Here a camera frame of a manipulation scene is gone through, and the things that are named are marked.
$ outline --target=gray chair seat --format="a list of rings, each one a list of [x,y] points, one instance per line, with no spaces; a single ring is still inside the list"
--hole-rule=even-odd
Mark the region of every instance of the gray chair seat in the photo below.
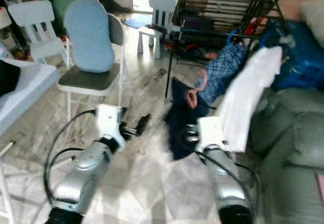
[[[104,73],[84,72],[73,66],[60,78],[58,84],[64,91],[70,91],[68,87],[103,91],[111,85],[118,73],[119,63],[114,63],[112,69]]]

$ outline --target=blue cushion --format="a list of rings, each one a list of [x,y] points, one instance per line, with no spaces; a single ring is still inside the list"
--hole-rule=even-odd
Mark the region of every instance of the blue cushion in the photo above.
[[[109,38],[108,15],[97,0],[73,2],[65,14],[64,26],[80,70],[102,73],[112,68],[115,54]]]

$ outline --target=marble floor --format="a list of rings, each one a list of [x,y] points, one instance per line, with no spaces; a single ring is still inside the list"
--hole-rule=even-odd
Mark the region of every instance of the marble floor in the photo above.
[[[169,53],[155,60],[148,38],[144,53],[137,54],[138,31],[125,27],[126,62],[129,79],[123,104],[129,103],[124,119],[135,126],[137,120],[150,113],[152,118],[142,137],[133,138],[116,154],[107,175],[100,183],[84,223],[220,223],[212,197],[207,169],[195,155],[172,162],[166,148],[168,131],[163,116],[171,106],[164,101]],[[120,58],[118,47],[116,59]],[[52,58],[61,73],[65,67],[59,58]],[[199,67],[174,64],[172,75],[193,85]],[[95,108],[98,103],[117,104],[117,87],[106,97],[73,95],[85,104],[74,104],[73,114]],[[66,122],[66,95],[53,86],[0,139],[0,149],[9,140],[17,144],[3,162],[26,171],[42,171],[48,147]],[[68,147],[87,147],[97,138],[95,121],[84,116],[59,139],[55,152]],[[71,164],[53,170],[55,188]],[[50,211],[42,177],[26,176],[21,170],[5,166],[17,223],[44,223]]]

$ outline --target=black metal rack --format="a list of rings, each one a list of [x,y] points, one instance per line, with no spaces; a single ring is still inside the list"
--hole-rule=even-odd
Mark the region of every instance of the black metal rack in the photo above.
[[[177,0],[175,10],[171,17],[173,25],[178,26],[178,32],[174,32],[173,42],[175,46],[180,42],[193,41],[196,44],[209,43],[222,47],[226,43],[228,35],[234,38],[249,38],[250,44],[259,39],[256,34],[261,18],[281,18],[283,25],[286,22],[275,0]],[[252,33],[247,34],[246,29],[255,20]],[[173,59],[171,51],[166,97],[168,95],[170,72]]]

